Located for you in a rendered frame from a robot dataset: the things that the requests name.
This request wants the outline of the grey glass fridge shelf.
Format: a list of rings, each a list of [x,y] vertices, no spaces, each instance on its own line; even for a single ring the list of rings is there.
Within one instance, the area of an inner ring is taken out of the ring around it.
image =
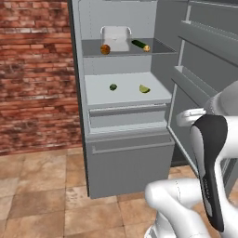
[[[133,39],[130,39],[128,51],[110,51],[108,56],[141,56],[141,55],[158,55],[158,54],[176,54],[177,51],[172,47],[164,44],[156,38],[137,38],[137,41],[148,45],[151,50],[145,52],[142,48],[132,44]],[[99,39],[95,40],[83,40],[83,56],[84,57],[104,57],[104,54],[100,52],[100,46],[102,45]]]

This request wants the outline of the dark green cucumber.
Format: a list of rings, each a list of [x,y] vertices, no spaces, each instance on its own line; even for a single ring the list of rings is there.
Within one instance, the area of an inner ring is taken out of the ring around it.
[[[146,46],[146,44],[140,42],[139,40],[132,40],[131,43],[132,43],[133,45],[135,45],[135,46],[140,47],[140,48],[144,48],[144,47]]]

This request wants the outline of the clear white tupperware container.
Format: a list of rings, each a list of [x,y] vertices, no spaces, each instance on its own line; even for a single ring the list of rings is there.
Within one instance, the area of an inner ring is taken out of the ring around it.
[[[101,43],[108,45],[111,52],[127,52],[131,30],[127,26],[103,26],[100,30]]]

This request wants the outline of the grey freezer drawer front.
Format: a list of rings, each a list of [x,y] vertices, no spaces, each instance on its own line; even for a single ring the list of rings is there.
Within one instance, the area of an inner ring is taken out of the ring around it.
[[[97,150],[166,143],[169,134],[149,137],[104,140],[87,144],[88,189],[91,198],[143,192],[150,182],[166,179],[174,145],[134,151],[92,154]]]

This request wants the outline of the long grey door bin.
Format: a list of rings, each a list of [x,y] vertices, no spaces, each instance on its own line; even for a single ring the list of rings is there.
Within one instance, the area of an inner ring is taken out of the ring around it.
[[[201,49],[238,66],[238,35],[199,22],[183,20],[178,36]]]

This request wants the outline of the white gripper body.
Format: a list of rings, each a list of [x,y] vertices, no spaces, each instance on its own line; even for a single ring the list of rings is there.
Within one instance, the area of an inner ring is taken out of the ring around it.
[[[179,113],[176,117],[178,126],[191,126],[201,116],[206,114],[204,108],[189,109]]]

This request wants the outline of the grey fridge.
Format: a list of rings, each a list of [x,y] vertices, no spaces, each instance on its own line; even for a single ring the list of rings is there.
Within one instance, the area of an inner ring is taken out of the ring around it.
[[[68,0],[90,198],[166,179],[170,75],[178,52],[155,34],[158,0]]]

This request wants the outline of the white fridge shelf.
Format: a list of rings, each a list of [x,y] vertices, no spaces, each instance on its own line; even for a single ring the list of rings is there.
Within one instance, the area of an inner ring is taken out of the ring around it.
[[[86,101],[90,109],[168,103],[171,93],[152,73],[86,75]],[[116,84],[112,91],[110,85]],[[141,93],[139,86],[151,89]]]

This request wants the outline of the short grey door bin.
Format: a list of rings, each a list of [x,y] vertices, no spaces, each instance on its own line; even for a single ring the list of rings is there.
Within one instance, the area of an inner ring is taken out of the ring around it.
[[[200,107],[218,93],[184,66],[174,67],[172,80]]]

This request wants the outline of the grey fridge door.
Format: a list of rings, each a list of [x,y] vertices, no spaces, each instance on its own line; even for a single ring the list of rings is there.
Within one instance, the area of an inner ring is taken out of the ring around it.
[[[158,0],[155,36],[178,52],[170,70],[171,79],[165,82],[172,90],[168,130],[177,144],[178,152],[195,169],[190,129],[178,126],[176,117],[185,110],[202,107],[172,80],[174,67],[186,67],[219,93],[238,81],[238,66],[181,39],[179,25],[183,20],[199,22],[238,35],[238,0]]]

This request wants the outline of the grey crisper drawer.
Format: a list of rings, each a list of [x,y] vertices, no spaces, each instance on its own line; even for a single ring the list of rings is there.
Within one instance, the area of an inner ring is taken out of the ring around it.
[[[149,104],[89,111],[91,134],[166,127],[166,104]]]

